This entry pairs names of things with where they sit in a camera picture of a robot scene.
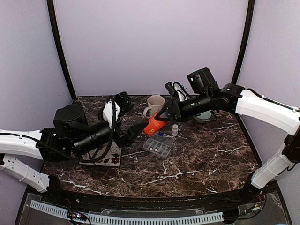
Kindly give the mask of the small white dropper bottle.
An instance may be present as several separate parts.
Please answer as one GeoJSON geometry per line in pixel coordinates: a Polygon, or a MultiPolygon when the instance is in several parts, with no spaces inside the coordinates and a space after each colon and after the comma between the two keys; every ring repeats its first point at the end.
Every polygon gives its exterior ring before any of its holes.
{"type": "Polygon", "coordinates": [[[173,124],[171,129],[172,136],[177,136],[179,132],[179,126],[177,124],[173,124]]]}

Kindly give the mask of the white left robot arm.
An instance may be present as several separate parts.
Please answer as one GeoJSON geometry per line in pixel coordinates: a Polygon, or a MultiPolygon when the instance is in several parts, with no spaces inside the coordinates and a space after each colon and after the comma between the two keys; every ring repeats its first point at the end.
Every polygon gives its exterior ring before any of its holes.
{"type": "Polygon", "coordinates": [[[72,104],[56,111],[54,128],[25,132],[1,130],[0,169],[38,192],[46,193],[55,204],[63,204],[66,193],[60,189],[60,180],[34,170],[16,156],[54,162],[98,163],[110,152],[113,143],[119,148],[129,147],[148,125],[143,122],[123,132],[120,117],[130,109],[130,104],[119,107],[108,102],[100,112],[100,121],[89,125],[83,107],[72,104]]]}

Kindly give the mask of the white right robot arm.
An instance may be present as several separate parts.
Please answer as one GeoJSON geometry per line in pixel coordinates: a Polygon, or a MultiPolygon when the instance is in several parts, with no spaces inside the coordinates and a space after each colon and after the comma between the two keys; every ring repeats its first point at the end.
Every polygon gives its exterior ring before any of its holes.
{"type": "Polygon", "coordinates": [[[229,83],[218,86],[208,68],[187,75],[195,97],[185,101],[171,100],[155,115],[159,121],[185,121],[206,111],[226,111],[255,118],[270,124],[287,136],[283,145],[262,167],[253,172],[249,185],[240,191],[239,199],[250,203],[257,190],[264,188],[284,170],[300,161],[300,110],[258,94],[253,89],[229,83]]]}

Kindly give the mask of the clear plastic pill organizer box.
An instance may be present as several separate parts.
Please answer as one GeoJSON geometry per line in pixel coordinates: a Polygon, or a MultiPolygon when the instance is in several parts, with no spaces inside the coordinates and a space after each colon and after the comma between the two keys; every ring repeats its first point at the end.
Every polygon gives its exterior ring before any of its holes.
{"type": "Polygon", "coordinates": [[[167,158],[173,147],[174,139],[164,136],[152,136],[144,143],[143,148],[158,157],[167,158]]]}

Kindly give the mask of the orange bottle with grey lid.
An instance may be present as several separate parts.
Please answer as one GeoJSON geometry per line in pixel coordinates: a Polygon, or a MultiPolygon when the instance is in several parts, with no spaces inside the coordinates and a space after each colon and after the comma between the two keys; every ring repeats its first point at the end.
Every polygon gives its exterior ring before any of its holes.
{"type": "Polygon", "coordinates": [[[157,116],[158,112],[156,112],[149,120],[148,120],[148,125],[144,128],[144,133],[146,135],[152,136],[156,132],[158,132],[160,129],[162,129],[167,122],[166,121],[160,121],[156,120],[155,117],[157,116]]]}

